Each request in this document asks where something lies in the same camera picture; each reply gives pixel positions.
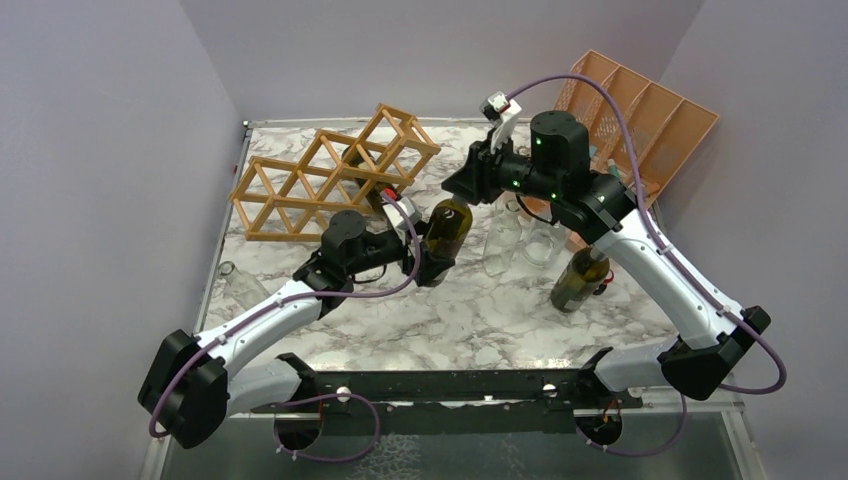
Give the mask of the green wine bottle silver neck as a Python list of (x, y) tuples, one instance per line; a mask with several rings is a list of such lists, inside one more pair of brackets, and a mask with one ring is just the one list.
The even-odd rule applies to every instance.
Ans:
[(473, 213), (459, 196), (440, 201), (430, 216), (425, 244), (433, 256), (455, 259), (472, 227)]

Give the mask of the dark green wine bottle labelled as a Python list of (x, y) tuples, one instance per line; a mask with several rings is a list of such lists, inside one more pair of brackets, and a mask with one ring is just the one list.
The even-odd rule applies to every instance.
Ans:
[(347, 203), (352, 206), (365, 204), (371, 215), (386, 217), (387, 214), (384, 212), (386, 202), (382, 193), (387, 193), (389, 197), (397, 200), (399, 198), (397, 187), (387, 180), (373, 178), (371, 176), (372, 169), (355, 147), (347, 146), (344, 148), (342, 153), (338, 155), (338, 159), (343, 168), (366, 173), (366, 176), (342, 175), (342, 182), (352, 183), (355, 187), (353, 192), (349, 192), (345, 185), (342, 185), (342, 193), (346, 195)]

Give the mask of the small clear glass jar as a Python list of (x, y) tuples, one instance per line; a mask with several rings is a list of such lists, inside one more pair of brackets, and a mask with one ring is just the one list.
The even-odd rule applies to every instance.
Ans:
[(225, 295), (249, 310), (269, 297), (267, 289), (251, 273), (240, 270), (232, 261), (218, 265), (218, 277), (225, 281)]

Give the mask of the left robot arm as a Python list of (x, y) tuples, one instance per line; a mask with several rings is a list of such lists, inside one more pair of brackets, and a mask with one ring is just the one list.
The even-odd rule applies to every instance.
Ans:
[(357, 297), (355, 275), (394, 262), (407, 276), (405, 285), (421, 287), (435, 285), (455, 264), (432, 253), (415, 232), (373, 233), (356, 211), (334, 214), (319, 248), (274, 294), (209, 332), (178, 329), (163, 339), (138, 394), (151, 415), (150, 435), (193, 448), (230, 415), (277, 401), (294, 411), (309, 406), (315, 386), (302, 362), (282, 359), (255, 368), (249, 362)]

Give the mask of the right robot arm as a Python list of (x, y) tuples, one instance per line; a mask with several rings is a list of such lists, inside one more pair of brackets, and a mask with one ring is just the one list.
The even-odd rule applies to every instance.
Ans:
[(652, 219), (641, 216), (633, 190), (591, 169), (588, 130), (572, 114), (537, 114), (530, 132), (528, 156), (514, 152), (510, 140), (495, 147), (493, 133), (472, 143), (442, 189), (472, 205), (504, 192), (548, 201), (552, 219), (627, 271), (678, 331), (664, 342), (593, 355), (580, 370), (579, 398), (600, 407), (629, 388), (668, 385), (708, 399), (769, 326), (769, 315), (721, 293), (663, 242)]

